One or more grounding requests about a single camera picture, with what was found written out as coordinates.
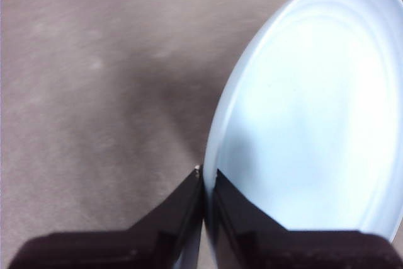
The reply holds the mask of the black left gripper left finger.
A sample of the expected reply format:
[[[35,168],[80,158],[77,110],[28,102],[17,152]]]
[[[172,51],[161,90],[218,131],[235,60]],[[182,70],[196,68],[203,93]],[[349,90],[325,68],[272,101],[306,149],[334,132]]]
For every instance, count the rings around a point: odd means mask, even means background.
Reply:
[[[199,166],[132,227],[32,238],[10,268],[196,268],[202,224]]]

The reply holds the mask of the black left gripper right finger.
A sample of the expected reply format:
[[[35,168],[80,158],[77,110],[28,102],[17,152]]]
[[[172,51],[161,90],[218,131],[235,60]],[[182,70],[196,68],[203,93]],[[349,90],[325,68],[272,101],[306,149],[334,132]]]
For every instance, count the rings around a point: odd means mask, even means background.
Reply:
[[[221,172],[213,190],[213,247],[219,268],[402,268],[380,236],[285,229]]]

